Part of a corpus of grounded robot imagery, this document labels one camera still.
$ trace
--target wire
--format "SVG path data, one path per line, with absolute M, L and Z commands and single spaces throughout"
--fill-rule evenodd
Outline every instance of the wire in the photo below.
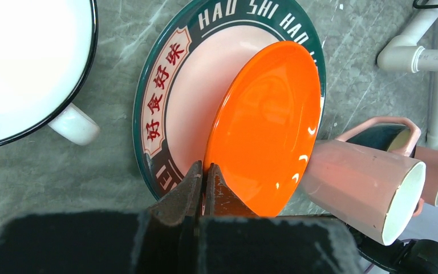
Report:
M 410 241 L 412 241 L 412 240 L 418 240 L 418 239 L 404 239 L 404 240 L 402 240 L 401 242 L 402 242 L 402 243 L 408 243 L 408 242 L 410 242 Z M 363 272 L 363 274 L 367 274 L 367 273 L 369 273 L 370 270 L 372 270 L 372 268 L 374 268 L 374 266 L 375 266 L 375 264 L 371 263 L 371 264 L 365 269 L 365 271 Z
M 412 6 L 414 9 L 420 9 L 420 10 L 428 10 L 428 9 L 438 9 L 438 5 L 426 5 L 426 4 L 419 4 L 420 0 L 414 0 L 414 3 Z

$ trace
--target red chinese character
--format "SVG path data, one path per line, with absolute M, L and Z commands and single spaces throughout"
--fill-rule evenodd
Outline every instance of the red chinese character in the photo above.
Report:
M 180 44 L 173 44 L 171 45 L 171 50 L 169 51 L 169 54 L 167 55 L 166 59 L 169 61 L 170 64 L 173 64 L 175 66 L 175 62 L 177 62 L 177 59 L 180 58 L 180 54 L 184 52 L 184 50 L 179 50 Z
M 155 138 L 160 136 L 159 133 L 159 122 L 154 122 L 153 119 L 152 121 L 149 123 L 147 123 L 145 125 L 145 128 L 147 129 L 147 140 L 154 140 Z
M 154 93 L 150 99 L 150 102 L 148 102 L 147 106 L 148 106 L 148 108 L 150 108 L 150 111 L 152 112 L 152 114 L 153 114 L 154 108 L 157 111 L 160 111 L 159 103 L 160 103 L 160 100 L 162 100 L 162 96 L 163 95 L 160 95 L 160 97 L 157 98 L 157 96 L 155 96 L 155 93 Z
M 162 65 L 157 68 L 157 74 L 155 75 L 155 79 L 153 82 L 155 83 L 155 87 L 159 87 L 164 89 L 165 80 L 169 79 L 169 74 L 165 71 L 167 68 L 162 69 Z

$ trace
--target pot handle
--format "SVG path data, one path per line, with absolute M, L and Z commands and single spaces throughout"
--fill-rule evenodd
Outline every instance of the pot handle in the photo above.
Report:
M 414 124 L 413 121 L 411 121 L 410 119 L 405 118 L 405 117 L 394 117 L 394 116 L 372 117 L 369 120 L 366 120 L 365 122 L 352 128 L 351 130 L 348 130 L 348 131 L 340 134 L 339 136 L 337 136 L 335 138 L 335 140 L 346 142 L 347 140 L 349 140 L 353 136 L 361 133 L 362 131 L 366 130 L 367 128 L 370 128 L 373 125 L 381 124 L 381 123 L 403 124 L 411 130 L 411 134 L 409 136 L 409 139 L 407 140 L 407 143 L 403 147 L 401 147 L 397 150 L 391 151 L 393 153 L 401 154 L 401 155 L 409 157 L 410 154 L 412 153 L 412 150 L 416 146 L 417 141 L 419 140 L 421 131 L 420 131 L 420 128 L 416 124 Z

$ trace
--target plate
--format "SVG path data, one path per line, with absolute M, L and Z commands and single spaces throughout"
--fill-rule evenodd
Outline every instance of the plate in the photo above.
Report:
M 204 159 L 212 123 L 233 79 L 256 53 L 278 41 L 308 50 L 317 65 L 323 105 L 321 42 L 295 0 L 195 0 L 168 23 L 141 72 L 132 121 L 137 163 L 155 198 Z
M 308 51 L 272 44 L 239 72 L 214 120 L 204 159 L 254 213 L 277 216 L 296 190 L 320 121 L 320 80 Z
M 95 56 L 95 0 L 0 2 L 0 146 L 58 116 Z

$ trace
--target black cable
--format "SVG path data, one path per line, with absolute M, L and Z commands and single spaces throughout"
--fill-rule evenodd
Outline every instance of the black cable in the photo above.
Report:
M 428 10 L 428 9 L 438 9 L 438 5 L 426 5 L 426 4 L 419 4 L 420 0 L 414 0 L 414 3 L 412 6 L 414 9 L 420 9 L 420 10 Z

